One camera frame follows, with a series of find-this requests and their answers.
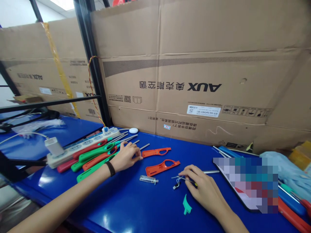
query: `black wristband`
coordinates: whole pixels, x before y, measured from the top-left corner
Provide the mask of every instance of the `black wristband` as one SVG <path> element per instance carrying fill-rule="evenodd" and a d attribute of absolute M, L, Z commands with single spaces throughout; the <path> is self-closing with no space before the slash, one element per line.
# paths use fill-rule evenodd
<path fill-rule="evenodd" d="M 116 171 L 114 170 L 113 165 L 109 161 L 106 162 L 106 164 L 107 164 L 107 166 L 109 168 L 111 177 L 113 177 L 116 174 Z"/>

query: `blue cloth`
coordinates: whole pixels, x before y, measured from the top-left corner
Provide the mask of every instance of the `blue cloth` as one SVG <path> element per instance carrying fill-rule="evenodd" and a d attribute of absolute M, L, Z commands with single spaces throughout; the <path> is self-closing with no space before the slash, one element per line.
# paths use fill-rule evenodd
<path fill-rule="evenodd" d="M 277 163 L 279 167 L 279 180 L 292 188 L 302 199 L 311 202 L 311 178 L 304 171 L 278 152 L 264 152 L 260 157 L 273 158 L 273 163 Z"/>

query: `person's arm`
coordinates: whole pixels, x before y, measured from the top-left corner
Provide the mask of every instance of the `person's arm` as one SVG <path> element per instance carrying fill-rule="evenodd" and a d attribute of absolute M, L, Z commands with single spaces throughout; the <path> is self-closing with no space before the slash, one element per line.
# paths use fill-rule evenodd
<path fill-rule="evenodd" d="M 110 161 L 116 173 L 143 159 L 136 145 L 130 142 L 124 147 L 125 143 L 121 144 L 120 152 Z M 104 164 L 93 174 L 12 228 L 9 233 L 53 232 L 91 192 L 109 177 L 109 168 Z"/>
<path fill-rule="evenodd" d="M 241 219 L 231 210 L 221 194 L 214 179 L 202 172 L 198 167 L 190 165 L 178 174 L 186 179 L 193 179 L 198 185 L 186 181 L 186 185 L 194 197 L 207 211 L 214 215 L 226 233 L 248 233 Z"/>

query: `person's hand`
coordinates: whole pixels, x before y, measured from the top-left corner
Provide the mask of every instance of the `person's hand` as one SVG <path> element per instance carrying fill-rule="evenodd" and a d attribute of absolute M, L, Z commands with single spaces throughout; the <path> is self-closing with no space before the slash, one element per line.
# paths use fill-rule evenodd
<path fill-rule="evenodd" d="M 130 142 L 124 146 L 125 143 L 127 142 L 121 143 L 120 152 L 110 161 L 116 172 L 125 170 L 133 166 L 137 161 L 143 159 L 142 153 L 137 145 L 133 145 Z"/>
<path fill-rule="evenodd" d="M 194 199 L 216 218 L 232 212 L 214 179 L 204 174 L 197 166 L 189 165 L 178 175 L 184 175 L 186 179 L 189 180 L 191 178 L 194 180 L 198 188 L 195 188 L 191 182 L 185 181 L 190 193 Z"/>

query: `metal shelf frame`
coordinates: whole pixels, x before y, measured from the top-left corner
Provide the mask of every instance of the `metal shelf frame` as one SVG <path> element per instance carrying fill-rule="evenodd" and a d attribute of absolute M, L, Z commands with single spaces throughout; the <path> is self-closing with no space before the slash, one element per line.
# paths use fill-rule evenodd
<path fill-rule="evenodd" d="M 38 5 L 36 0 L 29 0 L 35 16 L 37 18 L 37 22 L 43 22 L 40 11 L 38 9 Z M 108 0 L 103 0 L 105 7 L 110 7 Z M 95 10 L 94 0 L 74 0 L 75 12 L 77 15 L 80 32 L 85 48 L 85 52 L 88 60 L 97 56 L 95 40 L 92 31 L 91 24 L 91 12 Z M 95 95 L 89 97 L 80 97 L 80 98 L 72 98 L 72 99 L 64 99 L 57 101 L 48 101 L 48 102 L 40 102 L 40 103 L 31 103 L 31 104 L 23 104 L 23 105 L 13 105 L 8 107 L 0 107 L 0 113 L 13 112 L 19 110 L 33 109 L 39 107 L 47 107 L 59 104 L 72 103 L 77 101 L 84 101 L 90 99 L 97 99 L 98 107 L 101 112 L 101 117 L 107 127 L 112 126 L 112 120 L 109 114 L 109 108 L 106 100 L 106 94 L 104 90 L 104 84 L 101 76 L 100 60 L 98 58 L 93 58 L 92 63 L 90 65 L 91 76 L 94 84 Z M 7 73 L 4 65 L 0 62 L 0 74 L 2 74 L 4 80 L 7 85 L 1 85 L 0 87 L 9 87 L 15 96 L 19 96 L 20 93 L 16 86 L 14 85 L 12 79 Z M 1 151 L 0 151 L 0 173 L 5 176 L 10 182 L 20 181 L 28 176 L 26 173 L 26 169 L 31 166 L 45 166 L 46 163 L 42 161 L 44 158 L 38 161 L 32 160 L 13 160 L 8 159 Z M 16 166 L 21 165 L 25 166 L 22 169 L 18 169 Z"/>

